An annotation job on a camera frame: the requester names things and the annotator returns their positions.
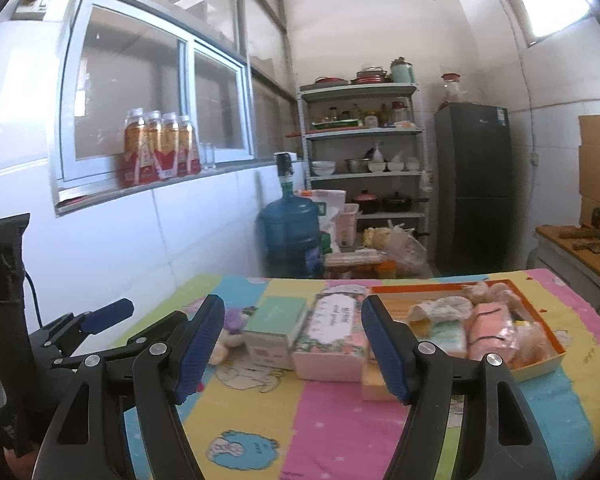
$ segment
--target wooden countertop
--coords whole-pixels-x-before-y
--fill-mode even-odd
[[[536,232],[552,241],[561,249],[567,251],[571,256],[585,264],[589,269],[600,276],[600,254],[595,254],[588,249],[582,249],[579,251],[573,250],[574,243],[580,242],[593,242],[594,238],[560,238],[560,232],[564,229],[574,229],[573,226],[557,226],[557,225],[540,225],[536,227]]]

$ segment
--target shelf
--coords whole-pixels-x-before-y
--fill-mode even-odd
[[[330,88],[317,88],[300,92],[307,103],[338,101],[340,99],[366,97],[408,97],[418,89],[417,85],[406,83],[375,83],[367,85],[343,85]]]
[[[362,213],[358,213],[358,220],[375,220],[379,218],[424,218],[426,215],[424,213],[371,213],[367,215],[363,215]]]
[[[328,176],[310,176],[309,180],[338,180],[342,178],[373,178],[378,176],[420,176],[421,171],[383,171],[382,173],[335,173]]]
[[[421,128],[359,128],[357,130],[337,130],[334,132],[320,132],[306,134],[307,140],[320,139],[349,139],[350,137],[373,137],[385,135],[417,135],[422,133]]]

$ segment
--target blue gripper pad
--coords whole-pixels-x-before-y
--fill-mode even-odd
[[[365,329],[366,338],[369,339],[389,393],[394,394],[400,402],[405,403],[409,397],[409,389],[404,376],[404,362],[391,341],[387,327],[378,317],[370,298],[366,298],[362,302],[362,327]]]
[[[133,313],[134,304],[132,301],[122,298],[122,300],[114,301],[95,312],[87,314],[87,317],[80,324],[80,330],[87,334],[99,334],[103,330],[131,317]]]
[[[195,393],[206,364],[224,325],[224,302],[209,294],[187,322],[180,339],[169,356],[171,376],[176,379],[173,395],[177,404]]]

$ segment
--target refrigerator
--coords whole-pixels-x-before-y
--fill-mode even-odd
[[[436,267],[443,276],[503,270],[513,212],[507,109],[451,103],[435,125]]]

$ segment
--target pink package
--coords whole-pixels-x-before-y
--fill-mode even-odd
[[[480,361],[493,352],[509,363],[518,350],[518,338],[505,303],[480,303],[468,320],[469,359]]]

